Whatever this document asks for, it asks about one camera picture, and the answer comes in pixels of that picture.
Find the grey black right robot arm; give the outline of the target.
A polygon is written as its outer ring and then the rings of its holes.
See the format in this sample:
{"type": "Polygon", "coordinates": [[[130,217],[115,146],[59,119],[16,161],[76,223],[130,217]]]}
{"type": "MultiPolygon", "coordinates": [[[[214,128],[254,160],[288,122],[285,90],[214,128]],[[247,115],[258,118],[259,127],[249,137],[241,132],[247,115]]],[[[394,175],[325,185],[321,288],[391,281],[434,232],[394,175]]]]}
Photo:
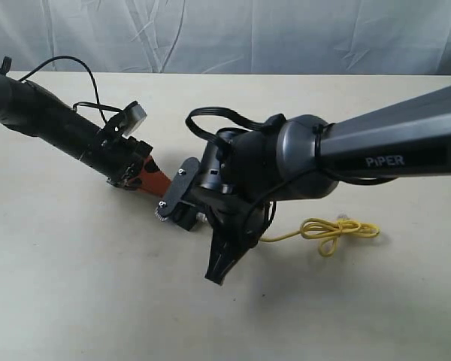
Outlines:
{"type": "Polygon", "coordinates": [[[311,114],[257,123],[206,107],[186,125],[207,143],[192,192],[213,229],[205,277],[215,284],[257,245],[280,201],[321,199],[339,183],[451,175],[451,85],[339,123],[311,114]]]}

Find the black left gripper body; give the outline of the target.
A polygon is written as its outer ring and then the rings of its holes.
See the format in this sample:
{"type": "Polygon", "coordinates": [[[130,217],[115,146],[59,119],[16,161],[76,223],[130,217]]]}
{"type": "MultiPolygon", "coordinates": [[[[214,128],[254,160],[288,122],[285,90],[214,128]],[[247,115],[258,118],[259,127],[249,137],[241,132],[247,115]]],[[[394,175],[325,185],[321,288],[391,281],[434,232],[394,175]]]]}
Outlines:
{"type": "Polygon", "coordinates": [[[103,174],[114,187],[136,190],[141,181],[134,180],[144,167],[153,147],[134,137],[99,139],[80,156],[79,160],[103,174]]]}

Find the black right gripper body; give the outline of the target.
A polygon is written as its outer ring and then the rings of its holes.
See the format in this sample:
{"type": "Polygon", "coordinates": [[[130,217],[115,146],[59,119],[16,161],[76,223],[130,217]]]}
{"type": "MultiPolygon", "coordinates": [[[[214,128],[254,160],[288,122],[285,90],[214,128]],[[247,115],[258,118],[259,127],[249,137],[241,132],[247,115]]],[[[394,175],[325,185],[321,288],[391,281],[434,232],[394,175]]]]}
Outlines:
{"type": "Polygon", "coordinates": [[[271,225],[274,203],[255,204],[236,195],[206,195],[204,210],[213,230],[205,278],[221,286],[271,225]]]}

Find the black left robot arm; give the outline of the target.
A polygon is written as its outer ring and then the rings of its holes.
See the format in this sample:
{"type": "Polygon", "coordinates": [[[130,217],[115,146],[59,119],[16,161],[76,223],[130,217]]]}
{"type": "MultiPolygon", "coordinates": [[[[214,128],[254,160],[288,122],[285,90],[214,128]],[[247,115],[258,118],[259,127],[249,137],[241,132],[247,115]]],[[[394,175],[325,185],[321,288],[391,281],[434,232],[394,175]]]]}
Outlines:
{"type": "Polygon", "coordinates": [[[42,139],[104,175],[114,187],[164,196],[171,180],[156,164],[152,145],[132,136],[147,117],[137,102],[124,108],[84,102],[113,113],[98,126],[79,115],[77,105],[68,106],[37,83],[8,77],[10,68],[6,56],[0,66],[0,124],[42,139]]]}

